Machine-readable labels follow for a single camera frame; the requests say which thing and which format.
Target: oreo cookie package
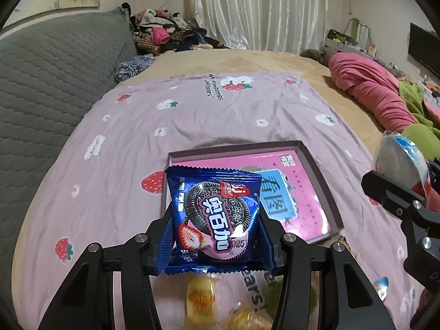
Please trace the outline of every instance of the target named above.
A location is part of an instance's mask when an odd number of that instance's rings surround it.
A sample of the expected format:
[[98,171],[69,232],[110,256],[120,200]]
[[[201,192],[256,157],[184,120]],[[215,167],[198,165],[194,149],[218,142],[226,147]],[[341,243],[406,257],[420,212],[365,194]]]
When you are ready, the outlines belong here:
[[167,274],[239,271],[260,262],[254,243],[261,175],[187,166],[165,172],[175,240]]

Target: blue and white package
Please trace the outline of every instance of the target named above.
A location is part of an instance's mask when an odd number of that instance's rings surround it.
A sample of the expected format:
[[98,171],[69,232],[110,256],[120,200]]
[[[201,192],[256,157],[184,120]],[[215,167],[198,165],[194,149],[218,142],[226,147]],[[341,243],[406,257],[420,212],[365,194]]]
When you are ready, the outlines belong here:
[[176,244],[167,274],[230,272],[261,264],[254,247],[261,175],[187,166],[165,172]]
[[279,169],[262,170],[261,204],[268,216],[280,222],[298,218],[298,207]]
[[386,131],[373,161],[375,171],[417,192],[430,202],[431,179],[422,152],[399,133]]

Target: pink clothing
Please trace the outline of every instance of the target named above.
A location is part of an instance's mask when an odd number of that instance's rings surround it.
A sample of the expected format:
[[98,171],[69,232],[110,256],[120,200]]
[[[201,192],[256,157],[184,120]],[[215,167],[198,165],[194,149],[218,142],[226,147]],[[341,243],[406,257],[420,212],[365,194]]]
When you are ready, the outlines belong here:
[[163,27],[151,28],[151,40],[157,46],[164,45],[170,39],[170,35],[165,31]]
[[399,95],[399,81],[378,63],[354,53],[329,61],[332,80],[371,112],[387,130],[402,132],[417,123]]

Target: white curtain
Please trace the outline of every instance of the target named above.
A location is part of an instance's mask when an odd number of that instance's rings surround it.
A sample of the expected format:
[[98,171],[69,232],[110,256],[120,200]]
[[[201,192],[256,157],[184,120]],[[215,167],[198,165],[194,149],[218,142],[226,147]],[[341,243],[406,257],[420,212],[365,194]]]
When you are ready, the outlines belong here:
[[328,0],[190,0],[199,26],[231,48],[299,54],[324,42]]

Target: plastic snack package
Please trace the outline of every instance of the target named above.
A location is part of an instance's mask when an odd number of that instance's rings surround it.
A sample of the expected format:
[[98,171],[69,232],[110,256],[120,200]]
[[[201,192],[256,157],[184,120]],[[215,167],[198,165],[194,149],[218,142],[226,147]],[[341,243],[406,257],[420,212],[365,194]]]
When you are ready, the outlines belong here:
[[217,274],[194,274],[186,292],[186,318],[193,328],[208,329],[216,322]]
[[389,286],[389,280],[387,277],[382,277],[378,280],[376,280],[373,284],[375,287],[375,290],[378,292],[378,295],[382,301],[385,300],[387,294],[388,294],[388,286]]
[[261,313],[256,313],[238,304],[231,314],[227,330],[271,330],[272,321]]
[[399,133],[386,131],[373,161],[373,169],[398,181],[430,202],[431,179],[417,146]]
[[255,247],[261,175],[186,166],[166,174],[176,242],[167,274],[262,267]]

